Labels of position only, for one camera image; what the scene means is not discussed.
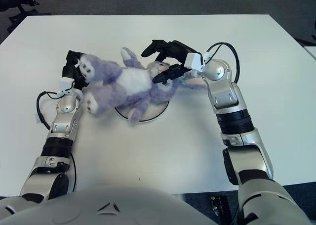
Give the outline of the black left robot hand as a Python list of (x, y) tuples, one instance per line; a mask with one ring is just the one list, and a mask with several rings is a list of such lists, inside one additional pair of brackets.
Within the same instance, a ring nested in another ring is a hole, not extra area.
[(62, 77), (68, 77), (75, 80), (74, 88), (82, 90), (84, 87), (88, 86), (88, 83), (85, 81), (83, 74), (81, 73), (79, 67), (76, 65), (79, 63), (79, 59), (84, 53), (68, 51), (66, 56), (66, 65), (62, 70)]

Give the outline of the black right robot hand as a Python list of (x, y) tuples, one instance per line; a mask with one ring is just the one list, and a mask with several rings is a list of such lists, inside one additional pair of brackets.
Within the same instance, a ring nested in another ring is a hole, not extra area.
[(152, 82), (154, 84), (166, 84), (168, 80), (174, 80), (182, 77), (190, 69), (184, 67), (188, 53), (194, 53), (193, 49), (182, 44), (179, 41), (166, 42), (164, 40), (152, 40), (152, 43), (142, 52), (142, 57), (148, 57), (158, 52), (155, 61), (163, 62), (166, 58), (174, 58), (180, 64), (171, 65), (167, 70), (155, 75)]

